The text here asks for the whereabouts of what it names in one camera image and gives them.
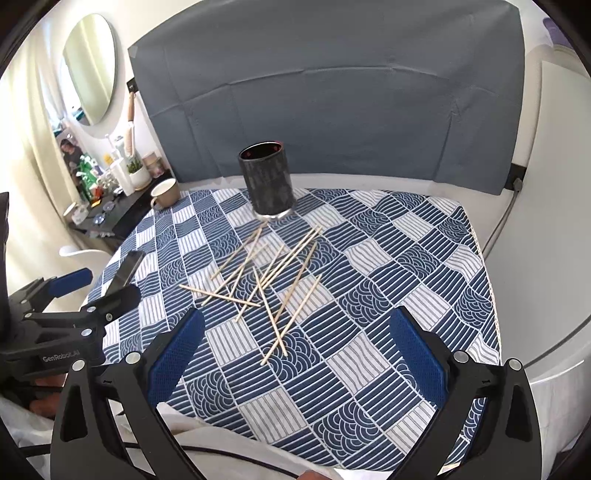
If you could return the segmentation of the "black cylindrical utensil holder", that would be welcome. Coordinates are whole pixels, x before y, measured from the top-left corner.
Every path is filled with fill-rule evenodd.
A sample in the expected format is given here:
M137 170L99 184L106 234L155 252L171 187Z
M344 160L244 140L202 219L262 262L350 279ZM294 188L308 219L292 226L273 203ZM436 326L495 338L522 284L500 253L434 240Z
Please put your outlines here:
M294 207L290 168L283 144L260 142L238 154L253 211L262 216L279 216Z

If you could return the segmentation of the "black side shelf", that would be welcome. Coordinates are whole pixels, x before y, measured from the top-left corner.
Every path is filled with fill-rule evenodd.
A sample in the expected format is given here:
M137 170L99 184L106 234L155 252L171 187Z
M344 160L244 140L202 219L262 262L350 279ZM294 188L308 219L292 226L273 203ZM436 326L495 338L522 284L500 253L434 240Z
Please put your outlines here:
M114 238L122 241L150 210L151 190L163 180L172 178L170 170L165 170L148 186L130 196L106 196L100 205L90 209L88 216L76 225L69 222L70 230L77 231L90 238Z

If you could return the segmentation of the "blue white patterned tablecloth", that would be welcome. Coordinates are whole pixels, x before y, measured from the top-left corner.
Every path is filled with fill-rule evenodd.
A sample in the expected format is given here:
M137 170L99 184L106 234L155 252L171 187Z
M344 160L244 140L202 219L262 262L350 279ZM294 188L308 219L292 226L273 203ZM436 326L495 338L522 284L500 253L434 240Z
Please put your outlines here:
M500 360L493 294L474 230L457 202L388 190L300 189L294 211L266 224L221 274L209 279L260 224L240 189L195 190L171 208L145 215L97 276L106 293L129 251L144 259L133 281L139 306L107 329L109 361L142 350L190 307L205 332L170 398L171 406L207 424L305 460L349 470L391 471L433 417L390 333L404 306L422 328L475 361ZM322 232L274 278L264 293L273 317L304 264L286 310L290 321L312 283L321 283L270 360L276 341L259 292L243 305L207 298L188 285L247 300L283 245L280 262L312 227Z

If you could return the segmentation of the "white potted plant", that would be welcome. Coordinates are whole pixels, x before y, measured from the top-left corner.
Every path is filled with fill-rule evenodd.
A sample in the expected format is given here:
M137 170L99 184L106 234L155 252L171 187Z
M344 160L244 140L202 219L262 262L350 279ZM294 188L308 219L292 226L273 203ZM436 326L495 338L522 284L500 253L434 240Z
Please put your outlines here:
M126 166L135 191L143 190L150 184L151 175L139 159L135 157L128 158Z

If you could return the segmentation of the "beige ceramic mug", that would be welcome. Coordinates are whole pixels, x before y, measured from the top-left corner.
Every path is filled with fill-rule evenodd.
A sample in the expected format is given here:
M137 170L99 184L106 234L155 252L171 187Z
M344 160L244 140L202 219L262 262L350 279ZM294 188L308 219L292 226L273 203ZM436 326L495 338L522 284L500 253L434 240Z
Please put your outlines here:
M180 200L180 189L176 179L168 178L158 183L150 192L150 208L163 210Z

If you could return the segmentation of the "oval wall mirror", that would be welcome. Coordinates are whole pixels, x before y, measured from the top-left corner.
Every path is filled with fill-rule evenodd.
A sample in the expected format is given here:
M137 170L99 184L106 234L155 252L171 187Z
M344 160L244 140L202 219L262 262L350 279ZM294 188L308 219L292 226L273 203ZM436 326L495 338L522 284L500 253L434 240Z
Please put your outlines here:
M108 21L89 14L77 22L62 50L73 98L68 101L84 126L100 123L110 106L116 79L116 45Z

